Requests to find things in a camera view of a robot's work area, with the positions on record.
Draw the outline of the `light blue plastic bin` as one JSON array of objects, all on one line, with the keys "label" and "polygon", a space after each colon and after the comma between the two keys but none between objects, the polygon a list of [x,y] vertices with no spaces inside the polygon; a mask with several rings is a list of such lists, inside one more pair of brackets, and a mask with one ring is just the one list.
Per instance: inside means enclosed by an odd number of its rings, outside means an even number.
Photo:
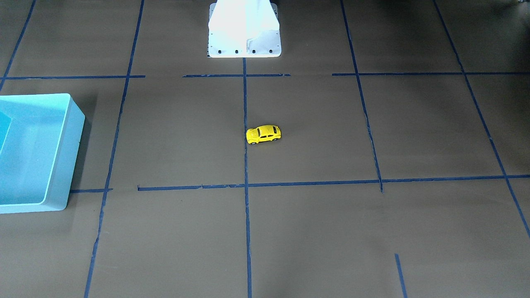
[{"label": "light blue plastic bin", "polygon": [[68,93],[0,97],[0,212],[67,206],[85,115]]}]

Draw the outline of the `yellow beetle toy car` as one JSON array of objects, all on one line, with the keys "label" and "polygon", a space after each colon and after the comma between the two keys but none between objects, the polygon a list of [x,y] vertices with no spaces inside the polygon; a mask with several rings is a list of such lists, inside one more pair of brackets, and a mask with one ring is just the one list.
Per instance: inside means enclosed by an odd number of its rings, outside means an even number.
[{"label": "yellow beetle toy car", "polygon": [[282,137],[280,127],[276,125],[263,125],[250,128],[246,131],[248,144],[259,144],[268,141],[277,141]]}]

